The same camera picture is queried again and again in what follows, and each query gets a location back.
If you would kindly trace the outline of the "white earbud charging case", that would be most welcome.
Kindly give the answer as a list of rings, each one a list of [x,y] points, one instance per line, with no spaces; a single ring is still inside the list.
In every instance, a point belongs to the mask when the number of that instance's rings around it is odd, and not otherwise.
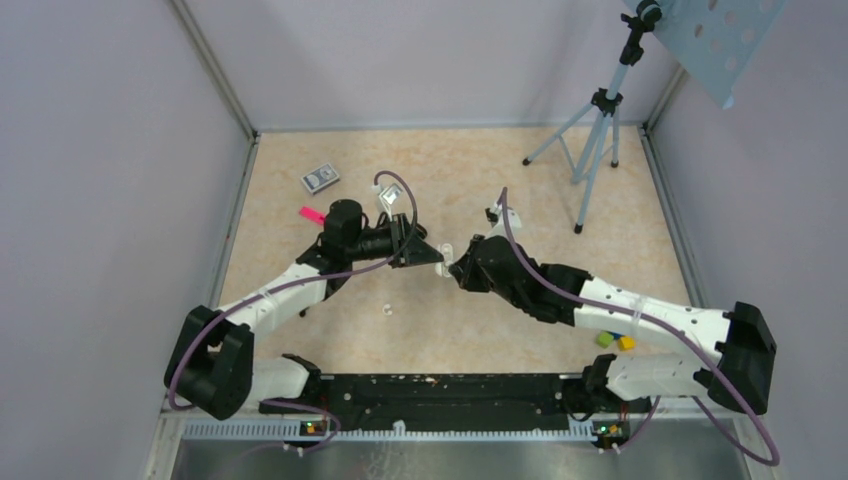
[[[454,263],[454,248],[450,243],[443,243],[437,247],[442,260],[435,265],[435,272],[442,278],[450,278],[450,267]]]

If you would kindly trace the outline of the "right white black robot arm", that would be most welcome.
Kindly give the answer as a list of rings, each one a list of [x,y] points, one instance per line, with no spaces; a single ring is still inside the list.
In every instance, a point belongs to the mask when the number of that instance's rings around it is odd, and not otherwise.
[[[736,412],[768,410],[777,345],[761,310],[677,305],[623,290],[586,270],[537,263],[501,235],[476,235],[449,267],[463,290],[494,293],[540,322],[609,331],[665,349],[621,356],[586,385],[589,404],[612,412],[646,396],[706,396]]]

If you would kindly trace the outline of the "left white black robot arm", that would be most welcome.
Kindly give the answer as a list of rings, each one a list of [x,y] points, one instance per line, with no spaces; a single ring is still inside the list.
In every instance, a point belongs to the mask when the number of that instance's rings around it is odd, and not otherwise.
[[[338,292],[357,274],[357,262],[370,261],[373,269],[443,262],[443,254],[427,243],[415,221],[405,214],[383,213],[370,226],[359,202],[338,200],[325,215],[316,241],[276,279],[229,305],[193,308],[164,375],[171,408],[196,407],[218,420],[264,400],[283,399],[297,413],[314,410],[321,388],[310,379],[313,367],[283,356],[269,370],[257,372],[256,345]]]

